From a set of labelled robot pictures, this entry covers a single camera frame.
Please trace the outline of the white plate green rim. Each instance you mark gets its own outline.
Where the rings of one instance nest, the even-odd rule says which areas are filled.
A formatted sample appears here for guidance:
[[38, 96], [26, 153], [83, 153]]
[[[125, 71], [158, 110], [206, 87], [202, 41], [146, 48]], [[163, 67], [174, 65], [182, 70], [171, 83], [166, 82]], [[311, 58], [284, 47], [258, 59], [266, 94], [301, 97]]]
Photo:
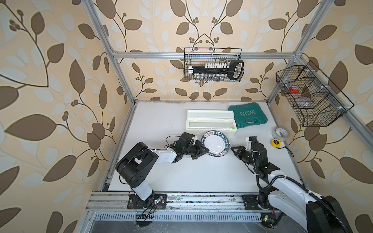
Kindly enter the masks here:
[[207, 154], [213, 157], [222, 157], [230, 150], [228, 137], [219, 131], [206, 132], [202, 136], [201, 143], [209, 150]]

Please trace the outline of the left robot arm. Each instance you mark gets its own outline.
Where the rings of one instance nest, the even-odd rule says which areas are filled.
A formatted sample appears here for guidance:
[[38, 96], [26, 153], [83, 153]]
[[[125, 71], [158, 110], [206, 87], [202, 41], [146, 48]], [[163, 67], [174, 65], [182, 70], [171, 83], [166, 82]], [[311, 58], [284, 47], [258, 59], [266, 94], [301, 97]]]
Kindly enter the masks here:
[[184, 155], [196, 160], [209, 152], [193, 134], [184, 132], [177, 138], [177, 141], [167, 143], [163, 149], [151, 149], [139, 142], [116, 163], [119, 181], [128, 185], [141, 201], [148, 203], [154, 197], [154, 190], [146, 178], [156, 163], [177, 163]]

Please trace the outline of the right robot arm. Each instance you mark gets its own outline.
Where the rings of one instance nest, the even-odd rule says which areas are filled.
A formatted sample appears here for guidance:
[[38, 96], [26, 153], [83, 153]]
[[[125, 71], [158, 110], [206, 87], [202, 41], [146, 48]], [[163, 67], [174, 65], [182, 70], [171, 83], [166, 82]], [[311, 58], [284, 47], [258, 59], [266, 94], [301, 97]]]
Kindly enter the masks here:
[[255, 175], [259, 208], [280, 210], [308, 233], [352, 232], [335, 198], [311, 191], [270, 163], [265, 146], [256, 136], [249, 137], [247, 143], [247, 148], [234, 146], [231, 151]]

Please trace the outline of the yellow tape measure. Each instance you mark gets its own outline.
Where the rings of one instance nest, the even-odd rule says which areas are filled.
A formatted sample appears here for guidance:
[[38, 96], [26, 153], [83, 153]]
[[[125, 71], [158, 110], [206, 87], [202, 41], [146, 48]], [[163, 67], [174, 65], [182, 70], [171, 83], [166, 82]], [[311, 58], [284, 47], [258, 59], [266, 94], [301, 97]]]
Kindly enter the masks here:
[[280, 140], [277, 140], [277, 139], [273, 139], [271, 141], [271, 145], [274, 147], [274, 148], [278, 148], [280, 149], [281, 148], [281, 141]]

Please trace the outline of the green tool case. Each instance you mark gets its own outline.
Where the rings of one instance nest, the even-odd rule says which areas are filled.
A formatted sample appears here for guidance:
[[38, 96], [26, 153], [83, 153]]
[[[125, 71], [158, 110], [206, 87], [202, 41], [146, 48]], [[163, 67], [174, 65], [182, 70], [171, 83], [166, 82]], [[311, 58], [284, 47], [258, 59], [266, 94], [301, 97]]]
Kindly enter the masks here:
[[233, 111], [238, 129], [266, 124], [268, 121], [267, 116], [264, 114], [258, 103], [232, 105], [229, 106], [228, 110]]

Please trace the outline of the white tape roll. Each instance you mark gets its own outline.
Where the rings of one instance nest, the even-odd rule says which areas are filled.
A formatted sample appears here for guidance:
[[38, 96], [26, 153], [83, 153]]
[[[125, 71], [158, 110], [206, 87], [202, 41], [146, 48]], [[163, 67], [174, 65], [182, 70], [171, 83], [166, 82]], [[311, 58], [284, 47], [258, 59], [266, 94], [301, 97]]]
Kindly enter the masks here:
[[276, 127], [272, 131], [272, 137], [279, 141], [285, 141], [289, 137], [289, 133], [285, 128]]

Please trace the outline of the red item in basket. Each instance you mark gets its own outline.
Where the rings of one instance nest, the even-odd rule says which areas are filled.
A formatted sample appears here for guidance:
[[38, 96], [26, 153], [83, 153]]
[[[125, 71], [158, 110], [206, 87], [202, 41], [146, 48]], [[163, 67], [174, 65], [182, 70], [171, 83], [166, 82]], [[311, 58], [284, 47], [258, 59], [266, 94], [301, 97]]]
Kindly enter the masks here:
[[301, 88], [297, 85], [292, 85], [290, 88], [289, 88], [289, 92], [291, 94], [299, 94], [301, 91]]

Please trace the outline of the black socket set holder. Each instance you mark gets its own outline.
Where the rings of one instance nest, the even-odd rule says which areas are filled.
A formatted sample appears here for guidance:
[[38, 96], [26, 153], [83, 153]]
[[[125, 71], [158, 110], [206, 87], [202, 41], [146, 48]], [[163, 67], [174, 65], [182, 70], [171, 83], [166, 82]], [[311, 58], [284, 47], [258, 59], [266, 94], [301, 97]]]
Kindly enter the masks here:
[[227, 60], [225, 63], [188, 66], [186, 73], [197, 81], [240, 81], [244, 75], [244, 61]]

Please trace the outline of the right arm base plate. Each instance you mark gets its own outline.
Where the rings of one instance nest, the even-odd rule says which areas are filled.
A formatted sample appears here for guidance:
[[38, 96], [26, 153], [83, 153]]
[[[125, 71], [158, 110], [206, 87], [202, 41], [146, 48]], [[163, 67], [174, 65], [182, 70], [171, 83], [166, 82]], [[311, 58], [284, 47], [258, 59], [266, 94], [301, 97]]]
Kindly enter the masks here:
[[268, 211], [268, 210], [272, 210], [273, 208], [269, 204], [269, 201], [266, 198], [266, 196], [263, 196], [261, 194], [242, 195], [242, 200], [244, 203], [244, 208], [247, 211], [254, 211], [254, 210]]

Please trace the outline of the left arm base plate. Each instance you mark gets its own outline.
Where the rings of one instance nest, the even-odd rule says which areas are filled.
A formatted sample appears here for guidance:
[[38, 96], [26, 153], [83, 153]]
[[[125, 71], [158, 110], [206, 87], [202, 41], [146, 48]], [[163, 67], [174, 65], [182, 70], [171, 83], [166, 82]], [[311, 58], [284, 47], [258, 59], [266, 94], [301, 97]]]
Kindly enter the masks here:
[[153, 193], [145, 201], [142, 200], [137, 194], [130, 194], [127, 209], [146, 209], [157, 206], [157, 209], [165, 209], [167, 205], [167, 194]]

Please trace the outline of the aluminium front rail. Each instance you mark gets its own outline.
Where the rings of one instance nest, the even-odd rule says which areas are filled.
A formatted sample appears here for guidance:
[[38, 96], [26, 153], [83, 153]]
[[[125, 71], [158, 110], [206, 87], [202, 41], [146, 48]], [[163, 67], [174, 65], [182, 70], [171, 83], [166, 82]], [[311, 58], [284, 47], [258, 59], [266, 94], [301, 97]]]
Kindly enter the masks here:
[[[86, 206], [86, 211], [143, 211], [127, 209], [129, 195], [133, 192], [93, 192]], [[280, 191], [272, 192], [268, 199], [272, 210], [247, 211], [244, 208], [242, 195], [257, 193], [191, 193], [191, 192], [157, 192], [157, 194], [167, 194], [166, 208], [157, 211], [185, 211], [185, 212], [271, 212], [295, 210], [300, 213], [306, 209], [306, 205], [314, 201], [310, 195], [305, 195], [299, 201], [291, 199]]]

